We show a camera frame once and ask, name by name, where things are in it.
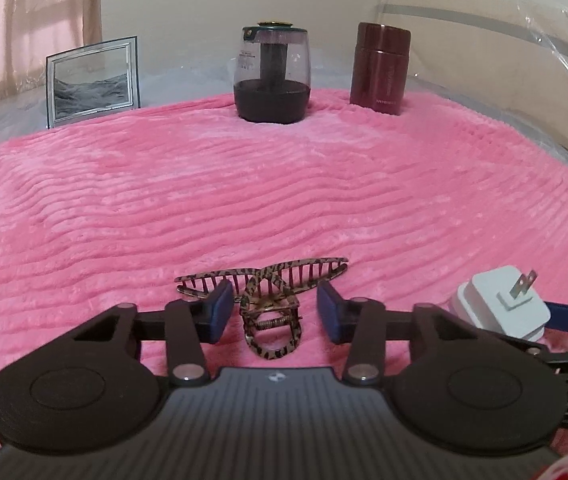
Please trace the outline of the leopard print hair claw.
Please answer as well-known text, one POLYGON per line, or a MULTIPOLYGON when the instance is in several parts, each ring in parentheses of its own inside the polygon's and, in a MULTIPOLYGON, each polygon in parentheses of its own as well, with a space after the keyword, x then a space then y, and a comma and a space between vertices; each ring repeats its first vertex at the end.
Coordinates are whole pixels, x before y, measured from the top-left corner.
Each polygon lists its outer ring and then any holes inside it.
POLYGON ((348 269, 346 257, 296 259, 263 268, 232 268, 185 274, 174 279, 177 292, 204 298, 219 282, 227 280, 241 315, 246 344, 265 360, 281 359, 295 351, 301 341, 299 295, 331 281, 348 269), (290 338, 284 346, 268 349, 257 340, 266 330, 286 327, 290 338))

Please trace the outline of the white US plug charger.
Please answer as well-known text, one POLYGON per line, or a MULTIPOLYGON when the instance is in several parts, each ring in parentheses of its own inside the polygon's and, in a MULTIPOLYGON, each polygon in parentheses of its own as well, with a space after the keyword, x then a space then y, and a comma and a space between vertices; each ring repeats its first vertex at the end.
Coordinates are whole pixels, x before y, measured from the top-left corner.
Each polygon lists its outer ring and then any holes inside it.
POLYGON ((535 270, 523 273, 516 266, 474 274, 451 296, 452 311, 482 330, 538 341, 551 312, 534 289, 537 278, 535 270))

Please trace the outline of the pink ribbed blanket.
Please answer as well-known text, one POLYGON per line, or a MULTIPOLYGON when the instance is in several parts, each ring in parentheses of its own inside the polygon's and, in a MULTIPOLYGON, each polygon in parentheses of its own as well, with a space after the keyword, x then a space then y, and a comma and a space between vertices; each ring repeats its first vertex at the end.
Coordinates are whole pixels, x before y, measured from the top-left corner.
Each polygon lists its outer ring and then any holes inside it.
POLYGON ((390 116, 324 90, 288 126, 216 96, 0 144, 0 370, 177 276, 318 257, 395 309, 506 264, 568 302, 568 166, 426 92, 390 116))

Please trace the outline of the maroon cylindrical flask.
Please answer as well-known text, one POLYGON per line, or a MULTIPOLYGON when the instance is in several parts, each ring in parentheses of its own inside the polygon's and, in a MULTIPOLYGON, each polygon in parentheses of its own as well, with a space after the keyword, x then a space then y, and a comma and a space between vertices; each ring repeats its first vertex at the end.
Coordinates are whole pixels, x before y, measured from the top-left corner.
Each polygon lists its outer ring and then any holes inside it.
POLYGON ((408 76, 410 45, 410 30, 361 22, 354 49, 350 103, 399 115, 408 76))

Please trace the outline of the glass teapot dark base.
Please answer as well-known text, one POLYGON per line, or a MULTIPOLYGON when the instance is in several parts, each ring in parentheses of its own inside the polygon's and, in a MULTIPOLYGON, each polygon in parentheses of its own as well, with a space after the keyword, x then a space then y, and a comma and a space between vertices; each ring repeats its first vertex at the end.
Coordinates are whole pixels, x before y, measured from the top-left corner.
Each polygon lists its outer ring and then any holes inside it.
POLYGON ((248 122, 300 122, 310 92, 307 29, 284 22, 260 22, 242 29, 233 81, 238 116, 248 122))

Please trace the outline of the silver framed picture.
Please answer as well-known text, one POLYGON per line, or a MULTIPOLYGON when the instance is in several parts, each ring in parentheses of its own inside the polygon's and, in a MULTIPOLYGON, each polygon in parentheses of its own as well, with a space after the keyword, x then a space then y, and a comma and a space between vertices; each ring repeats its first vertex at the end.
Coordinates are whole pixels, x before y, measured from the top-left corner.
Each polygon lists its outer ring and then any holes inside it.
POLYGON ((50 129, 141 106, 138 38, 124 37, 50 55, 45 74, 50 129))

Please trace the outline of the clear plastic sheet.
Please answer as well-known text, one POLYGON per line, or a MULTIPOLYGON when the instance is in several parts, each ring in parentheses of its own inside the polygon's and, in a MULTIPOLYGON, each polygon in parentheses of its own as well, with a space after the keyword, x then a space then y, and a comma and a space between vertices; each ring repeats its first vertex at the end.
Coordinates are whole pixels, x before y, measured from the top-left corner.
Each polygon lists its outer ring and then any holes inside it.
POLYGON ((568 6, 534 0, 150 0, 144 70, 222 63, 243 26, 308 30, 313 64, 345 77, 365 20, 407 29, 409 80, 528 122, 568 151, 568 6))

